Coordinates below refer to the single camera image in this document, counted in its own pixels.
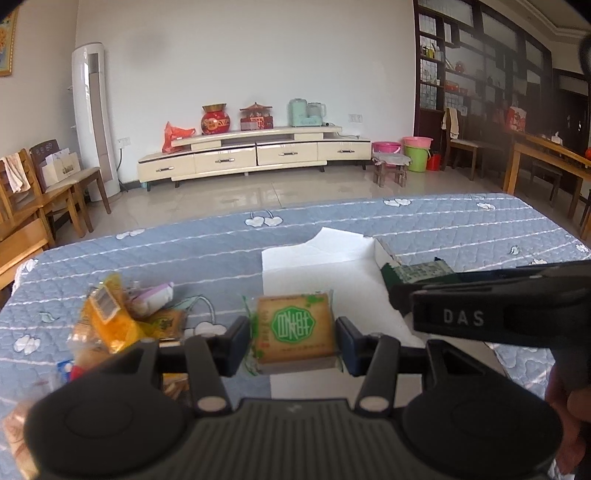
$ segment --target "blue quilted bed cover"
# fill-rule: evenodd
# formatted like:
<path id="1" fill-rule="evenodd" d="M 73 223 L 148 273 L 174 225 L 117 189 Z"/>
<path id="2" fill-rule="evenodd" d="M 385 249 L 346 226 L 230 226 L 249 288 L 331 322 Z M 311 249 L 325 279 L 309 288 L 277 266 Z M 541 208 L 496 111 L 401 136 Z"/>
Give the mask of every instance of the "blue quilted bed cover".
<path id="1" fill-rule="evenodd" d="M 262 294 L 261 251 L 306 242 L 324 227 L 381 238 L 405 264 L 444 259 L 454 270 L 488 270 L 589 258 L 561 227 L 512 196 L 455 194 L 359 200 L 219 216 L 67 245 L 30 262 L 0 312 L 0 418 L 40 375 L 69 359 L 66 340 L 88 289 L 120 272 L 141 287 L 175 284 L 175 300 L 201 295 L 187 335 L 200 322 L 229 325 L 242 296 Z M 543 395 L 547 350 L 494 345 L 511 377 Z M 269 396 L 269 379 L 226 381 L 232 401 Z M 3 434 L 0 478 L 19 479 Z"/>

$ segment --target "power cord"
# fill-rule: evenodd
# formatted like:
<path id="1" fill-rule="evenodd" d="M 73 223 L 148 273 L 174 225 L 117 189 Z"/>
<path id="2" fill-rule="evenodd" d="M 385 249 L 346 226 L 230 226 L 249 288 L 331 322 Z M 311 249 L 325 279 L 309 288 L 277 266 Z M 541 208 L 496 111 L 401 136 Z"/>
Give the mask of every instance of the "power cord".
<path id="1" fill-rule="evenodd" d="M 119 165 L 117 165 L 117 173 L 119 173 L 119 169 L 121 168 L 121 163 L 122 162 L 123 162 L 123 148 L 120 148 L 119 149 Z M 127 187 L 121 183 L 121 180 L 119 180 L 119 188 L 121 190 L 123 190 L 124 192 L 128 192 L 129 191 L 127 189 Z"/>

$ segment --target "white stripe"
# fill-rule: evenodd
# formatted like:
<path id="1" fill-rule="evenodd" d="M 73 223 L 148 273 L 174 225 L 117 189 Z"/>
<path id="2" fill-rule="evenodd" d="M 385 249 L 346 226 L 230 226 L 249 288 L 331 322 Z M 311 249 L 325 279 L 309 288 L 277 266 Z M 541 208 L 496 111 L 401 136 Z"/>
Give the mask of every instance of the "white stripe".
<path id="1" fill-rule="evenodd" d="M 230 314 L 235 314 L 235 313 L 245 313 L 246 309 L 240 309 L 240 310 L 221 310 L 221 311 L 216 311 L 216 316 L 219 315 L 230 315 Z M 205 313 L 195 313 L 193 315 L 187 315 L 187 318 L 193 319 L 193 318 L 202 318 L 202 317 L 209 317 L 211 316 L 211 314 L 209 312 L 205 312 Z"/>
<path id="2" fill-rule="evenodd" d="M 262 272 L 251 273 L 248 275 L 236 275 L 234 277 L 206 278 L 205 280 L 188 281 L 188 282 L 184 282 L 184 283 L 175 283 L 174 286 L 175 287 L 182 287 L 185 285 L 199 285 L 201 283 L 213 283 L 215 281 L 220 281 L 220 280 L 241 280 L 243 278 L 260 277 L 261 275 L 262 275 Z"/>
<path id="3" fill-rule="evenodd" d="M 240 229 L 240 230 L 231 230 L 228 232 L 219 232 L 219 233 L 204 233 L 203 235 L 195 235 L 195 236 L 185 236 L 182 238 L 173 238 L 170 240 L 163 240 L 161 242 L 153 242 L 150 244 L 141 244 L 141 245 L 132 245 L 130 247 L 122 247 L 122 248 L 114 248 L 112 250 L 106 250 L 104 252 L 96 252 L 96 253 L 92 253 L 92 254 L 84 254 L 84 255 L 79 255 L 78 257 L 69 257 L 69 258 L 62 258 L 60 260 L 54 260 L 52 262 L 44 262 L 41 263 L 39 265 L 37 265 L 37 267 L 39 267 L 40 265 L 53 265 L 56 263 L 61 263 L 61 262 L 68 262 L 71 260 L 78 260 L 80 258 L 87 258 L 87 257 L 95 257 L 97 255 L 106 255 L 106 254 L 111 254 L 114 252 L 123 252 L 123 251 L 127 251 L 127 250 L 132 250 L 135 248 L 142 248 L 142 247 L 153 247 L 154 245 L 165 245 L 165 244 L 173 244 L 176 242 L 182 242 L 185 240 L 196 240 L 196 239 L 201 239 L 201 238 L 208 238 L 211 236 L 222 236 L 222 235 L 232 235 L 234 233 L 245 233 L 245 232 L 259 232 L 259 231 L 263 231 L 263 230 L 267 230 L 269 228 L 273 228 L 273 229 L 279 229 L 279 228 L 292 228 L 292 227 L 301 227 L 301 226 L 312 226 L 312 225 L 319 225 L 322 223 L 338 223 L 338 222 L 357 222 L 357 221 L 361 221 L 361 220 L 380 220 L 380 219 L 386 219 L 386 218 L 397 218 L 397 217 L 414 217 L 417 215 L 442 215 L 442 214 L 446 214 L 446 213 L 476 213 L 476 212 L 506 212 L 506 211 L 513 211 L 513 210 L 531 210 L 532 207 L 530 206 L 525 206 L 525 207 L 515 207 L 515 208 L 499 208 L 496 210 L 483 210 L 483 209 L 478 209 L 478 210 L 446 210 L 444 212 L 415 212 L 415 213 L 396 213 L 396 214 L 392 214 L 392 215 L 378 215 L 378 216 L 373 216 L 373 217 L 359 217 L 359 218 L 340 218 L 340 219 L 332 219 L 332 220 L 318 220 L 316 222 L 307 222 L 307 223 L 291 223 L 289 225 L 277 225 L 277 226 L 264 226 L 264 227 L 260 227 L 260 228 L 244 228 L 244 229 Z"/>
<path id="4" fill-rule="evenodd" d="M 9 405 L 16 405 L 18 402 L 16 400 L 11 400 L 10 398 L 0 397 L 0 401 L 4 403 L 8 403 Z"/>
<path id="5" fill-rule="evenodd" d="M 7 307 L 12 305 L 33 305 L 36 303 L 48 303 L 50 301 L 66 301 L 66 300 L 82 300 L 85 299 L 87 295 L 80 295 L 79 297 L 62 297 L 56 299 L 43 299 L 43 300 L 33 300 L 33 301 L 15 301 L 12 303 L 7 303 Z"/>
<path id="6" fill-rule="evenodd" d="M 94 270 L 92 272 L 77 273 L 77 274 L 73 274 L 73 275 L 67 275 L 67 276 L 64 276 L 64 277 L 42 278 L 40 280 L 26 281 L 26 282 L 21 283 L 21 285 L 28 285 L 28 284 L 31 284 L 31 283 L 40 283 L 40 282 L 51 281 L 51 280 L 64 280 L 65 278 L 87 277 L 89 275 L 96 275 L 96 274 L 99 274 L 99 273 L 119 272 L 119 271 L 122 271 L 122 270 L 127 270 L 129 268 L 153 267 L 155 265 L 162 265 L 162 264 L 165 264 L 165 263 L 185 262 L 187 260 L 200 260 L 202 258 L 218 257 L 220 255 L 233 255 L 233 254 L 238 254 L 238 253 L 257 252 L 257 251 L 260 251 L 260 250 L 265 250 L 267 248 L 287 247 L 289 245 L 292 245 L 292 244 L 287 244 L 287 245 L 269 245 L 268 247 L 250 248 L 250 249 L 245 249 L 245 250 L 230 250 L 228 252 L 218 252 L 218 253 L 215 253 L 215 254 L 204 254 L 204 255 L 196 255 L 196 256 L 193 256 L 193 257 L 173 258 L 171 260 L 162 260 L 160 262 L 148 262 L 148 263 L 140 263 L 140 264 L 137 264 L 137 265 L 128 265 L 126 267 L 106 268 L 104 270 Z"/>
<path id="7" fill-rule="evenodd" d="M 327 208 L 327 207 L 338 207 L 341 205 L 368 205 L 368 204 L 375 204 L 375 203 L 383 203 L 384 200 L 392 200 L 394 197 L 384 197 L 378 200 L 373 200 L 373 201 L 367 201 L 367 202 L 343 202 L 343 203 L 327 203 L 325 205 L 308 205 L 306 207 L 290 207 L 290 208 L 282 208 L 279 210 L 273 210 L 271 209 L 273 212 L 292 212 L 294 210 L 310 210 L 312 208 Z M 405 197 L 403 195 L 397 196 L 396 198 L 404 198 L 404 199 L 408 199 L 412 202 L 415 202 L 416 200 L 422 200 L 424 202 L 441 202 L 444 200 L 467 200 L 468 202 L 480 202 L 480 201 L 489 201 L 489 200 L 519 200 L 521 203 L 524 203 L 523 200 L 520 200 L 516 197 L 507 195 L 504 197 L 484 197 L 484 198 L 472 198 L 472 197 L 453 197 L 453 198 L 449 198 L 449 197 Z M 237 215 L 236 213 L 230 213 L 228 215 L 223 215 L 221 218 L 223 217 L 229 217 L 232 215 Z"/>
<path id="8" fill-rule="evenodd" d="M 251 274 L 247 274 L 247 275 L 235 275 L 233 277 L 205 278 L 204 280 L 188 281 L 188 282 L 184 282 L 184 283 L 175 283 L 174 286 L 175 287 L 182 287 L 185 285 L 199 285 L 201 283 L 213 283 L 213 282 L 217 282 L 220 280 L 241 280 L 243 278 L 260 277 L 261 275 L 262 275 L 262 272 L 251 273 Z M 142 290 L 149 290 L 154 287 L 157 287 L 157 285 L 154 285 L 152 287 L 142 288 Z M 82 295 L 80 297 L 64 297 L 62 299 L 57 298 L 57 299 L 44 299 L 44 300 L 33 300 L 33 301 L 16 301 L 16 302 L 10 303 L 9 305 L 10 306 L 12 306 L 12 305 L 32 305 L 35 303 L 47 303 L 49 301 L 66 301 L 66 300 L 85 299 L 85 298 L 86 298 L 86 296 Z"/>
<path id="9" fill-rule="evenodd" d="M 27 365 L 49 365 L 54 367 L 57 365 L 55 362 L 34 362 L 33 360 L 20 360 L 17 358 L 4 358 L 0 356 L 0 362 L 7 362 L 9 364 L 27 364 Z"/>
<path id="10" fill-rule="evenodd" d="M 572 244 L 574 244 L 576 242 L 578 242 L 578 240 L 574 240 L 574 241 L 568 242 L 566 244 L 558 245 L 556 247 L 548 248 L 547 250 L 542 250 L 541 252 L 536 252 L 535 254 L 523 255 L 521 257 L 515 257 L 515 258 L 511 258 L 509 260 L 503 260 L 501 262 L 491 263 L 491 264 L 488 264 L 488 265 L 483 265 L 482 267 L 478 267 L 478 268 L 471 268 L 470 270 L 466 270 L 466 271 L 468 271 L 468 272 L 477 272 L 479 270 L 485 270 L 485 269 L 487 269 L 489 267 L 498 267 L 500 265 L 505 265 L 507 263 L 515 262 L 517 260 L 523 260 L 525 258 L 535 258 L 535 257 L 538 257 L 539 255 L 546 254 L 546 253 L 551 252 L 553 250 L 558 250 L 559 248 L 567 247 L 568 245 L 572 245 Z"/>
<path id="11" fill-rule="evenodd" d="M 465 227 L 473 227 L 473 226 L 501 225 L 503 223 L 531 222 L 532 220 L 546 220 L 546 219 L 547 218 L 545 216 L 541 216 L 541 217 L 534 217 L 534 218 L 522 218 L 522 219 L 518 219 L 518 220 L 504 220 L 502 222 L 468 223 L 467 225 L 438 226 L 438 227 L 434 227 L 434 228 L 409 230 L 408 232 L 377 233 L 374 236 L 401 235 L 402 233 L 438 232 L 440 230 L 455 230 L 457 228 L 465 228 Z"/>
<path id="12" fill-rule="evenodd" d="M 526 238 L 529 236 L 535 235 L 543 235 L 544 233 L 553 233 L 562 230 L 560 227 L 555 228 L 553 230 L 544 230 L 543 232 L 536 232 L 536 233 L 528 233 L 527 235 L 518 235 L 518 236 L 507 236 L 505 238 L 495 238 L 494 240 L 484 240 L 482 242 L 474 242 L 471 244 L 460 244 L 460 245 L 453 245 L 452 247 L 439 247 L 439 248 L 432 248 L 431 250 L 421 250 L 418 252 L 410 252 L 407 254 L 397 254 L 398 257 L 407 257 L 409 255 L 418 255 L 418 254 L 428 254 L 431 252 L 440 252 L 441 250 L 451 250 L 455 248 L 463 248 L 463 247 L 474 247 L 475 245 L 484 245 L 484 244 L 492 244 L 494 242 L 503 242 L 506 240 L 517 240 L 519 238 Z"/>
<path id="13" fill-rule="evenodd" d="M 73 325 L 37 325 L 30 327 L 0 327 L 0 330 L 61 330 L 73 328 Z"/>

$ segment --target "small wooden stool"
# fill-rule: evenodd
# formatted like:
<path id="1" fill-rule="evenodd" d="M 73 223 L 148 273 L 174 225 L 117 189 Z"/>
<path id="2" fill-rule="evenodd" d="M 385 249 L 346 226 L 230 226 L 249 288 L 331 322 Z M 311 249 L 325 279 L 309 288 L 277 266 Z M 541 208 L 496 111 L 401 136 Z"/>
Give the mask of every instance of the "small wooden stool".
<path id="1" fill-rule="evenodd" d="M 406 186 L 407 178 L 407 165 L 396 165 L 387 163 L 384 160 L 373 159 L 374 161 L 374 183 L 377 183 L 379 187 L 383 187 L 386 181 L 386 175 L 388 169 L 394 174 L 394 181 L 401 187 Z"/>

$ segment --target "finger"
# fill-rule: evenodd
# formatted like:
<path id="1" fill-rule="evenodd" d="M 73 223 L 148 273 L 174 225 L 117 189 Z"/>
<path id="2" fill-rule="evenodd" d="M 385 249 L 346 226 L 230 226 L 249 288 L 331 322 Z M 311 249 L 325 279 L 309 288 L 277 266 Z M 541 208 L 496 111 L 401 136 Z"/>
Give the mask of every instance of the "finger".
<path id="1" fill-rule="evenodd" d="M 551 403 L 550 406 L 555 409 L 562 423 L 563 435 L 560 444 L 561 448 L 574 444 L 581 430 L 580 420 L 572 416 L 566 405 L 561 402 Z"/>
<path id="2" fill-rule="evenodd" d="M 548 403 L 561 402 L 566 404 L 568 395 L 564 389 L 564 383 L 558 374 L 558 368 L 552 367 L 550 377 L 548 379 L 548 387 L 546 388 L 545 400 Z"/>
<path id="3" fill-rule="evenodd" d="M 591 386 L 573 391 L 569 395 L 567 409 L 575 418 L 591 422 Z"/>
<path id="4" fill-rule="evenodd" d="M 578 437 L 574 443 L 561 447 L 556 454 L 556 465 L 560 473 L 563 475 L 572 473 L 583 460 L 585 448 L 585 442 L 581 437 Z"/>

